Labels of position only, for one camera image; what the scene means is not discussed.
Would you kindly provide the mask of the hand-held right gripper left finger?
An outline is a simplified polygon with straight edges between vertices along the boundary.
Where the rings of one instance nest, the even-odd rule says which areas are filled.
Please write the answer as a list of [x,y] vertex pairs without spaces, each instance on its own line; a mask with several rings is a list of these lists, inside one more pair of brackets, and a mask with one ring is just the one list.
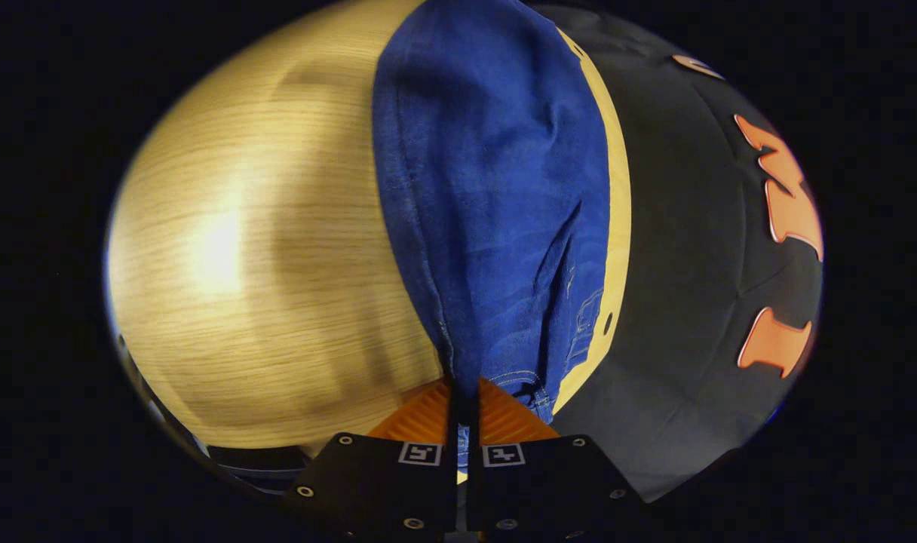
[[442,538],[456,526],[452,384],[424,386],[364,434],[331,437],[283,503],[327,538]]

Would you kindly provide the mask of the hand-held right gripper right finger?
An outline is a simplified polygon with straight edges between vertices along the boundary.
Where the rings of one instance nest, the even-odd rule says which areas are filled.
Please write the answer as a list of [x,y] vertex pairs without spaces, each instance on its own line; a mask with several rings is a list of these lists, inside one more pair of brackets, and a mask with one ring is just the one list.
[[637,491],[589,435],[560,435],[487,379],[470,430],[466,526],[480,540],[643,540]]

